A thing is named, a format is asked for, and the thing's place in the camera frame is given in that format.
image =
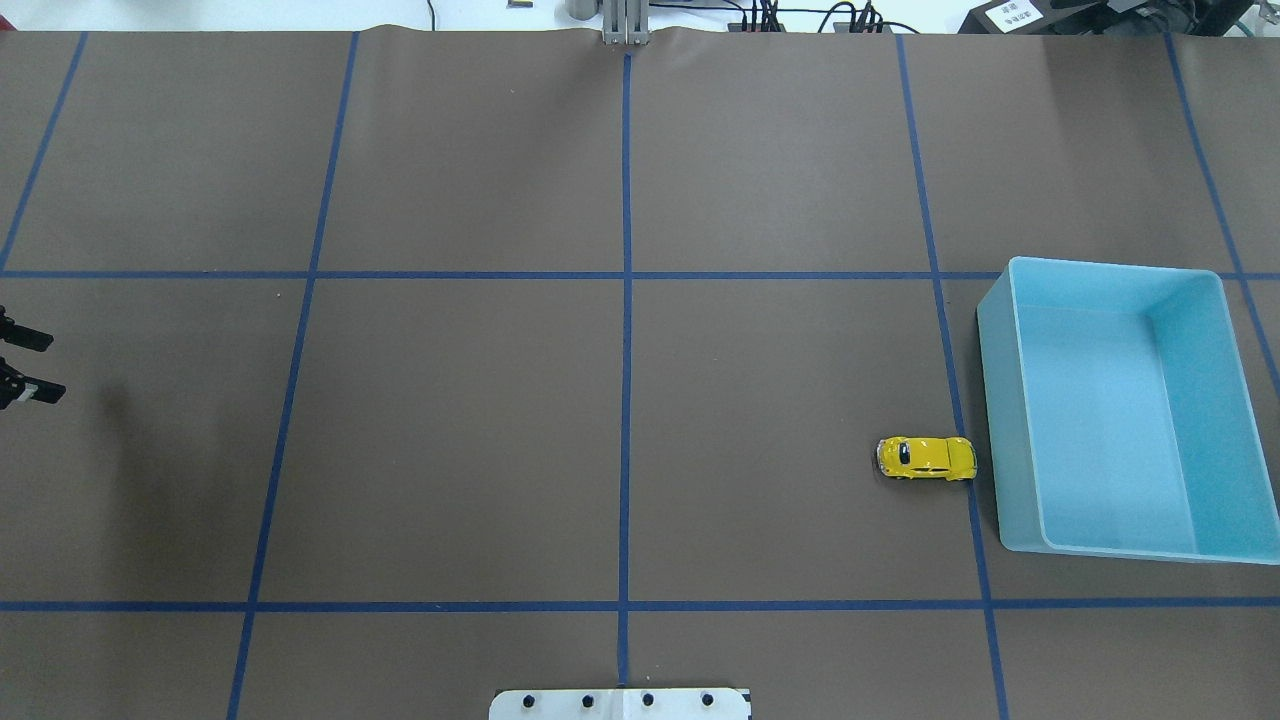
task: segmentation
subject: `gray table surface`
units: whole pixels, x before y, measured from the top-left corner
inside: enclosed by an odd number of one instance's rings
[[[974,309],[1041,255],[1222,273],[1280,468],[1277,64],[0,33],[0,302],[58,336],[5,355],[70,387],[0,414],[0,715],[1275,717],[1280,569],[1012,553],[988,474],[868,454],[986,456]]]

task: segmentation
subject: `blue box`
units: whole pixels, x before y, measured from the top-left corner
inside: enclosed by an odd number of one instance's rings
[[[978,327],[1005,547],[1280,564],[1215,273],[1014,258]]]

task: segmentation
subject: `white label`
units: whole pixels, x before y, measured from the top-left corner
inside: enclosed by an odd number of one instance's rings
[[[1009,0],[1004,5],[996,5],[987,10],[987,17],[996,23],[1000,32],[1009,32],[1032,24],[1044,15],[1036,9],[1036,5],[1032,5],[1032,0]]]

